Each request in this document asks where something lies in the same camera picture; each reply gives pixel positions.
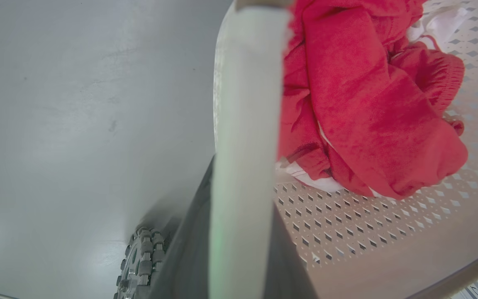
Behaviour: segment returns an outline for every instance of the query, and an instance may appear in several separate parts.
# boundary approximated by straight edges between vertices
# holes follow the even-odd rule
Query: perforated plastic surface
[[[439,186],[403,201],[326,192],[281,176],[274,200],[320,297],[402,298],[478,258],[478,1],[430,1],[426,15],[462,4],[470,16],[444,51],[464,60],[466,76],[447,119],[465,123],[466,165]],[[216,51],[215,125],[225,17]]]

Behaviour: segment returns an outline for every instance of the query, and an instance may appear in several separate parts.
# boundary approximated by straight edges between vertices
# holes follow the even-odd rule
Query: gray floor
[[[0,0],[0,293],[110,298],[135,226],[186,206],[230,2]]]

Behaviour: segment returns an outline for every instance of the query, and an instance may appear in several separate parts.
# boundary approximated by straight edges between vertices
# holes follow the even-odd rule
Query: perforated basket
[[[446,111],[466,126],[461,138],[470,156],[458,173],[397,202],[346,190],[329,194],[279,175],[274,201],[321,298],[440,298],[478,278],[478,1],[432,0],[424,7],[427,14],[455,4],[471,14],[444,49],[466,66]],[[216,47],[215,127],[233,13],[224,17]]]

